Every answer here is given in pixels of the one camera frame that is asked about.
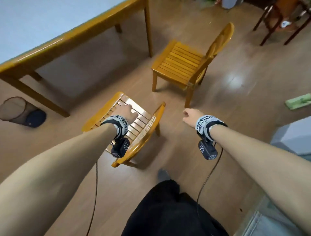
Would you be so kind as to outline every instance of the person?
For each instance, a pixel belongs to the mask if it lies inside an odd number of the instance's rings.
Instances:
[[[130,105],[113,115],[134,122]],[[195,127],[203,116],[185,109],[183,121]],[[69,203],[80,183],[117,136],[112,123],[67,140],[20,166],[0,184],[0,235],[44,235]],[[223,125],[210,136],[263,188],[301,229],[311,234],[311,163],[292,153],[247,137]],[[144,197],[122,235],[227,235],[196,202],[179,193],[164,170],[162,182]]]

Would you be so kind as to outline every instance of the wrist strap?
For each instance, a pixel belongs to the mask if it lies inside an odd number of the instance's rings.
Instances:
[[[228,127],[224,122],[222,122],[215,116],[204,115],[197,120],[196,130],[201,136],[205,136],[209,140],[214,141],[209,131],[209,128],[213,125],[224,125]]]
[[[128,121],[122,116],[109,116],[100,125],[106,123],[112,123],[115,126],[117,130],[117,135],[114,139],[124,138],[124,136],[128,132]]]

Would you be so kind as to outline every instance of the wrist tracker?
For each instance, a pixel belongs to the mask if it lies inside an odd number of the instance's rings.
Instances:
[[[111,149],[111,154],[117,158],[124,157],[128,147],[130,146],[130,141],[127,138],[125,138],[125,135],[128,132],[127,120],[119,115],[109,116],[100,125],[106,123],[112,123],[117,130],[117,135],[114,137],[115,144]]]
[[[202,155],[206,160],[215,159],[218,155],[217,150],[213,146],[213,138],[210,135],[209,129],[214,125],[224,125],[228,127],[224,122],[216,118],[215,116],[204,115],[200,117],[197,122],[195,129],[197,130],[197,135],[202,139],[198,148],[200,149]]]

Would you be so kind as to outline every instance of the mop head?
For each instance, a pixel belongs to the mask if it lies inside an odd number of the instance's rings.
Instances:
[[[294,110],[306,105],[311,104],[311,93],[287,100],[285,105],[290,109]]]

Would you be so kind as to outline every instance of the wooden chair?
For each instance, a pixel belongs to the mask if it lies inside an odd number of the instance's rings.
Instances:
[[[92,118],[90,118],[83,126],[82,131],[87,132],[99,127],[118,106],[127,104],[132,105],[132,112],[138,112],[138,118],[128,127],[128,132],[125,137],[129,139],[130,146],[125,156],[113,162],[111,165],[112,167],[118,167],[120,164],[134,167],[135,164],[130,162],[130,160],[149,140],[151,134],[155,131],[157,135],[160,135],[159,121],[165,109],[165,102],[156,109],[153,115],[150,115],[122,92],[116,93]],[[106,151],[110,153],[111,149],[112,145],[110,144],[106,148]]]
[[[309,18],[303,23],[300,27],[297,28],[297,30],[292,34],[291,37],[284,43],[284,45],[287,45],[296,35],[307,26],[307,24],[311,21],[311,11],[309,7],[300,0],[278,0],[273,1],[271,4],[269,4],[261,18],[259,19],[258,23],[255,25],[253,31],[257,30],[260,23],[263,21],[265,23],[265,26],[268,29],[268,34],[265,36],[263,41],[261,42],[260,46],[263,46],[264,43],[267,41],[268,38],[270,38],[271,34],[276,31],[277,28],[280,27],[281,23],[288,19],[291,15],[291,13],[297,8],[298,5],[301,5],[303,10],[306,11],[309,15]],[[270,18],[276,18],[275,25],[271,25],[271,19]]]
[[[156,91],[159,76],[176,84],[181,89],[187,90],[185,108],[190,107],[196,85],[202,83],[208,65],[230,41],[233,32],[234,25],[232,23],[227,24],[205,55],[176,40],[172,40],[152,65],[152,91]]]

